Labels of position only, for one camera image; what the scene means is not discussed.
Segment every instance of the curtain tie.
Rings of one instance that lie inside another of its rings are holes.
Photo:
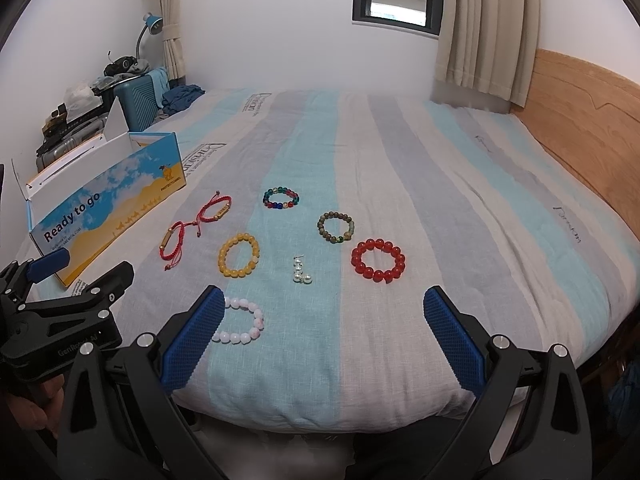
[[[165,25],[162,27],[162,34],[164,41],[166,40],[177,40],[180,38],[180,25],[177,23],[172,23],[169,25]]]

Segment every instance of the white bead bracelet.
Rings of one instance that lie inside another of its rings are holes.
[[[258,339],[260,337],[260,330],[264,329],[264,316],[255,303],[244,299],[239,300],[238,298],[227,298],[225,296],[225,307],[248,310],[254,314],[254,326],[249,330],[249,332],[242,332],[241,334],[236,332],[230,334],[229,332],[218,332],[216,330],[211,338],[214,343],[226,344],[230,342],[232,345],[237,345],[238,343],[246,345],[253,339]]]

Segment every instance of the red string bracelet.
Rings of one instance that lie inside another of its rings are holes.
[[[196,216],[196,219],[193,222],[178,221],[175,224],[173,224],[171,227],[169,227],[169,230],[166,232],[166,234],[164,235],[164,238],[162,239],[162,242],[160,243],[160,257],[163,260],[169,262],[167,265],[164,266],[164,270],[173,269],[178,263],[180,263],[180,260],[182,258],[182,242],[184,241],[185,226],[195,225],[198,228],[198,238],[200,238],[200,235],[202,234],[202,232],[200,231],[200,222],[204,222],[204,223],[216,222],[220,220],[226,214],[227,211],[229,211],[229,209],[231,208],[231,197],[219,196],[219,195],[220,195],[220,192],[217,191],[216,194],[213,196],[213,198],[209,200],[202,207],[202,209],[199,211],[199,213]],[[209,209],[212,205],[217,204],[218,202],[224,202],[225,200],[228,201],[228,203],[215,215],[213,215],[211,218],[204,216],[205,211]],[[174,234],[174,231],[176,229],[180,229],[178,231],[178,243],[176,244],[175,249],[171,252],[171,254],[164,254],[164,248],[169,243],[169,240],[171,236]]]
[[[396,259],[394,268],[383,272],[382,270],[373,270],[372,267],[367,267],[366,264],[362,262],[362,255],[373,249],[380,249],[385,253],[391,254]],[[362,274],[368,280],[373,279],[376,283],[382,280],[391,283],[394,279],[398,279],[404,272],[404,260],[405,257],[400,247],[394,247],[391,242],[385,242],[382,238],[378,238],[378,240],[369,238],[366,242],[360,242],[358,246],[351,251],[351,265],[355,267],[356,272]]]

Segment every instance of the wooden headboard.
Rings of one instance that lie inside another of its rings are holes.
[[[533,72],[525,108],[511,112],[640,238],[640,86],[549,50]]]

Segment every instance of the bracelet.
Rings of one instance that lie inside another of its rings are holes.
[[[187,225],[195,225],[198,228],[198,238],[200,238],[200,222],[209,223],[209,222],[217,222],[220,220],[226,213],[231,209],[231,197],[230,196],[221,196],[220,192],[217,191],[211,200],[209,200],[202,209],[196,215],[196,219],[193,222],[176,222],[171,227],[169,227],[168,231],[164,235],[162,242],[160,242],[160,257],[165,261],[170,261],[169,264],[164,266],[164,270],[169,270],[174,268],[180,260],[182,259],[182,242],[184,241],[184,228]],[[227,201],[228,203],[215,215],[211,218],[207,218],[204,216],[204,213],[207,209],[209,209],[212,205],[217,204],[218,202]],[[178,231],[178,243],[175,246],[175,249],[171,254],[164,254],[164,248],[169,243],[171,236],[174,234],[174,231],[179,229]]]
[[[229,249],[234,245],[240,242],[249,242],[252,248],[252,256],[249,260],[249,263],[246,264],[244,269],[229,269],[226,266],[226,254],[229,252]],[[220,248],[220,252],[218,253],[218,269],[222,274],[224,274],[225,278],[244,278],[246,275],[251,274],[252,270],[255,269],[255,266],[258,264],[258,259],[260,258],[260,246],[254,237],[252,237],[249,233],[238,233],[233,238],[229,238],[224,245]]]
[[[385,253],[391,254],[396,259],[396,264],[393,269],[385,270],[373,270],[371,267],[367,267],[362,262],[362,255],[367,251],[373,249],[380,249]],[[406,267],[404,254],[402,254],[400,247],[394,247],[391,242],[385,242],[382,238],[374,240],[369,238],[366,242],[360,242],[358,246],[351,251],[351,265],[355,267],[358,274],[362,274],[368,280],[373,278],[376,283],[385,280],[387,283],[391,283],[394,279],[398,279],[404,272]]]
[[[278,193],[284,193],[289,196],[291,200],[289,202],[270,202],[269,198],[271,195]],[[269,209],[287,209],[298,205],[298,202],[300,202],[299,195],[295,191],[287,189],[286,187],[273,187],[272,189],[268,189],[264,192],[264,197],[262,197],[262,203]]]
[[[225,344],[231,342],[232,345],[237,345],[238,343],[246,345],[260,337],[260,330],[264,329],[264,315],[255,303],[244,299],[238,300],[238,298],[229,299],[225,296],[225,307],[248,310],[254,315],[254,325],[249,329],[249,332],[242,332],[241,334],[236,332],[230,334],[229,332],[218,332],[216,330],[211,338],[214,343]]]
[[[349,230],[345,231],[342,236],[338,236],[338,237],[331,236],[331,233],[327,232],[324,228],[324,221],[329,218],[337,218],[340,220],[344,220],[345,222],[347,222],[347,224],[349,224]],[[334,211],[329,211],[328,213],[324,213],[318,220],[318,232],[320,233],[322,238],[324,238],[328,242],[331,242],[332,244],[341,244],[345,240],[351,240],[354,230],[355,230],[355,224],[353,223],[353,220],[351,219],[350,216],[347,216],[343,213],[336,213]]]

